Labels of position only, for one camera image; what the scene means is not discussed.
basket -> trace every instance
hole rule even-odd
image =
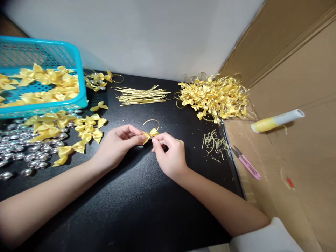
[[[88,102],[80,58],[79,50],[66,42],[0,36],[1,74],[7,76],[18,74],[20,68],[32,69],[34,63],[43,69],[56,69],[63,65],[74,71],[71,73],[72,75],[78,75],[79,84],[79,94],[71,100],[0,108],[0,119],[30,117],[35,114],[86,107]],[[4,90],[1,96],[6,98],[6,102],[14,102],[20,99],[20,95],[23,93],[48,91],[52,88],[53,85],[33,82],[28,86],[17,87],[14,90]]]

black tabletop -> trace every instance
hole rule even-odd
[[[94,114],[89,108],[103,100],[109,107],[98,111],[108,120],[108,124],[101,128],[104,133],[124,124],[141,129],[145,121],[158,120],[160,133],[168,132],[185,142],[190,168],[242,197],[232,160],[227,158],[218,163],[202,149],[205,133],[217,129],[223,134],[223,129],[211,122],[199,121],[190,106],[178,109],[175,100],[120,106],[116,99],[116,94],[120,93],[111,86],[150,89],[159,85],[172,94],[179,91],[174,81],[131,75],[124,77],[123,83],[109,83],[105,91],[95,93],[88,90],[90,102],[88,108],[83,109],[83,115]],[[150,122],[145,130],[154,127],[156,122]],[[68,145],[79,141],[77,131],[72,129],[69,134],[70,138],[65,140]],[[74,153],[65,165],[39,170],[33,177],[18,176],[0,181],[0,200],[89,160],[98,147],[94,141],[87,145],[86,154]],[[211,213],[161,171],[151,149],[150,141],[145,146],[131,149],[115,170],[52,218],[19,249],[48,252],[186,251],[229,242],[231,237]],[[51,162],[55,160],[57,155],[53,155]],[[23,161],[16,161],[1,170],[20,172],[25,165]]]

sleeve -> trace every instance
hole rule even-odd
[[[303,252],[277,217],[262,229],[233,238],[230,241],[230,251]]]

hand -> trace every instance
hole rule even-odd
[[[175,139],[168,133],[159,134],[152,139],[153,150],[161,170],[176,182],[182,175],[189,171],[184,153],[184,142]],[[165,152],[162,146],[166,145],[169,150]]]
[[[129,149],[143,145],[146,136],[133,125],[124,125],[110,130],[93,158],[93,166],[113,170],[122,161]]]

cardboard box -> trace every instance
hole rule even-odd
[[[262,175],[254,180],[236,159],[248,201],[280,217],[306,252],[336,251],[335,20],[335,1],[267,0],[220,71],[242,74],[259,119],[306,114],[286,125],[288,135],[283,127],[255,133],[250,121],[225,124]]]

